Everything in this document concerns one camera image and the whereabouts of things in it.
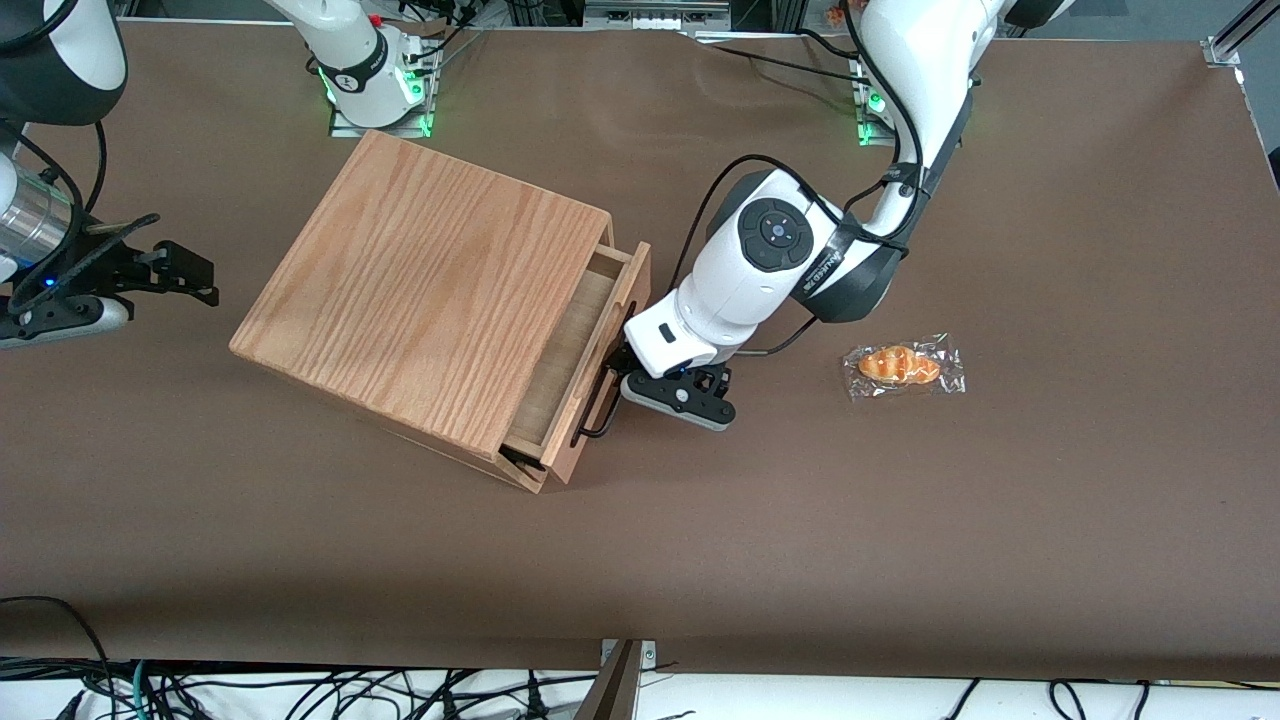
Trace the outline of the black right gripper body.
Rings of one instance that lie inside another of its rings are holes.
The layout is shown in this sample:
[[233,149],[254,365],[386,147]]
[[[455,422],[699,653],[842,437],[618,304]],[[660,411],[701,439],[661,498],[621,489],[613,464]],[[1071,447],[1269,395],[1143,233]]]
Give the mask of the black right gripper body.
[[160,219],[157,213],[148,213],[129,223],[87,225],[69,249],[56,251],[23,274],[8,297],[8,315],[17,318],[50,299],[97,288],[120,265],[133,263],[138,252],[125,240]]

